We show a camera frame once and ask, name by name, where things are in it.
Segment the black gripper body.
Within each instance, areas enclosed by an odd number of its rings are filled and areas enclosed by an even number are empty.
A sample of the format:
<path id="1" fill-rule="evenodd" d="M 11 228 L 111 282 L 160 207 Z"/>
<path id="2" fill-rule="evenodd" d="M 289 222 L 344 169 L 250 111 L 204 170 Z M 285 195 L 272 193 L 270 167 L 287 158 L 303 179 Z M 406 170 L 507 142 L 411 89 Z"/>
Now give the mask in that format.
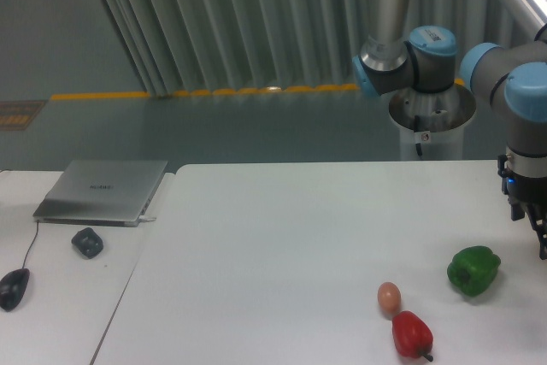
<path id="1" fill-rule="evenodd" d="M 510 218 L 528 215 L 531 221 L 546 220 L 546 158 L 506 153 L 497 158 L 502 193 L 508 197 Z"/>

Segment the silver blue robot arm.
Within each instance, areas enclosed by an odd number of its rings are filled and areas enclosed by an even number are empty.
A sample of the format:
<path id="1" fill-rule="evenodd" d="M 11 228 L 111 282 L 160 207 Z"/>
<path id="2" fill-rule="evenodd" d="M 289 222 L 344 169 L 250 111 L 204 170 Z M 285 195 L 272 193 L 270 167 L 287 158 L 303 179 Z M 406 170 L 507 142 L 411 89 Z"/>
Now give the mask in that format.
<path id="1" fill-rule="evenodd" d="M 456 39 L 441 26 L 403 31 L 409 0 L 368 0 L 368 39 L 353 60 L 356 83 L 368 95 L 391 94 L 392 120 L 414 136 L 421 156 L 433 135 L 457 131 L 483 99 L 507 127 L 497 159 L 513 220 L 528 219 L 546 241 L 546 0 L 503 0 L 531 37 L 503 48 L 483 43 L 461 61 Z"/>

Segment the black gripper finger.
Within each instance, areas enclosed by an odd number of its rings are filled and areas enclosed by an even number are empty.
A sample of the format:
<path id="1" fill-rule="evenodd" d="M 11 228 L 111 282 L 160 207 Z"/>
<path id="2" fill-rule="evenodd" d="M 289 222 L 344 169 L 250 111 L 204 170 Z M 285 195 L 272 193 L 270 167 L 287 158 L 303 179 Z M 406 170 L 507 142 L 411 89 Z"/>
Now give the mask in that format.
<path id="1" fill-rule="evenodd" d="M 539 258 L 546 259 L 546 225 L 544 219 L 537 212 L 534 205 L 526 206 L 526 213 L 533 231 L 536 233 L 539 242 Z"/>

